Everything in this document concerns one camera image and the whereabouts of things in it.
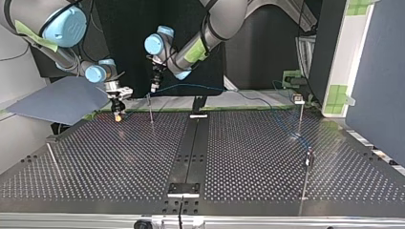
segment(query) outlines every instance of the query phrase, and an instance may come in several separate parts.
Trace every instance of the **gray fabric sheet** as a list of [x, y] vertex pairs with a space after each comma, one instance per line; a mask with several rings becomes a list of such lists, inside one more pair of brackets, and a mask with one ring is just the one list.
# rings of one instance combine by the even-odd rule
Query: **gray fabric sheet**
[[105, 106], [108, 98], [102, 88], [102, 84], [90, 83], [83, 77], [65, 77], [14, 103], [7, 111], [74, 125], [84, 115]]

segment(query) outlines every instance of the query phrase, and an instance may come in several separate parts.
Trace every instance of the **black curtain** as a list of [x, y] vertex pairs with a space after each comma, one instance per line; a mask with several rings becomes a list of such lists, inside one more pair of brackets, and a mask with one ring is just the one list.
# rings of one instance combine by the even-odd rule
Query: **black curtain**
[[[206, 11], [199, 0], [97, 0], [96, 7], [110, 53], [117, 62], [123, 86], [134, 89], [134, 97], [144, 97], [150, 90], [152, 64], [146, 59], [144, 40], [159, 25], [175, 30], [176, 47], [181, 49], [199, 30]], [[224, 49], [219, 47], [185, 80], [167, 73], [162, 88], [186, 83], [215, 88], [224, 86]], [[199, 88], [178, 87], [167, 95], [220, 94]]]

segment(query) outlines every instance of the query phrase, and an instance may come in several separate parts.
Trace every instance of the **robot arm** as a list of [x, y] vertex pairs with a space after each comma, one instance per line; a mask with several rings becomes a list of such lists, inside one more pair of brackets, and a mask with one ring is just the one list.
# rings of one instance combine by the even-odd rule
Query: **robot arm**
[[204, 61], [221, 42], [232, 38], [245, 21], [246, 0], [200, 0], [208, 11], [201, 30], [177, 52], [173, 49], [174, 31], [160, 26], [145, 40], [145, 49], [153, 55], [155, 77], [151, 91], [160, 86], [161, 73], [168, 68], [179, 80], [192, 72], [192, 66]]
[[[132, 89], [120, 88], [113, 59], [98, 63], [82, 61], [71, 49], [83, 39], [87, 28], [84, 12], [77, 6], [80, 1], [67, 0], [0, 0], [0, 25], [20, 35], [46, 54], [56, 66], [68, 73], [85, 76], [90, 82], [104, 82], [106, 93], [113, 102], [116, 120], [124, 113], [122, 100], [132, 95]], [[55, 43], [56, 51], [42, 46], [31, 36], [18, 34], [16, 23], [22, 23], [38, 36]]]

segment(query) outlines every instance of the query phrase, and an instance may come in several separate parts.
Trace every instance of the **perforated metal table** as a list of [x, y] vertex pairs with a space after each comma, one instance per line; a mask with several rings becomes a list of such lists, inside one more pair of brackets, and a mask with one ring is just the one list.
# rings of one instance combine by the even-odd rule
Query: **perforated metal table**
[[[405, 219], [405, 177], [317, 112], [305, 111], [302, 123], [298, 115], [161, 113], [151, 124], [145, 113], [122, 123], [100, 114], [0, 176], [0, 213], [7, 213], [0, 219], [17, 213]], [[314, 150], [307, 183], [307, 150], [280, 120]], [[200, 197], [169, 198], [172, 183], [199, 183]]]

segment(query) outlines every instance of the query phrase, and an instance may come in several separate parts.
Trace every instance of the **white wall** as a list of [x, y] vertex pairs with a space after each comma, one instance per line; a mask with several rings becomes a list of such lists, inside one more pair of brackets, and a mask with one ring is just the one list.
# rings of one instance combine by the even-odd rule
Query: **white wall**
[[[0, 60], [24, 52], [27, 43], [0, 26]], [[45, 87], [32, 54], [0, 61], [0, 111], [18, 99]], [[49, 122], [0, 112], [0, 174], [44, 145]]]

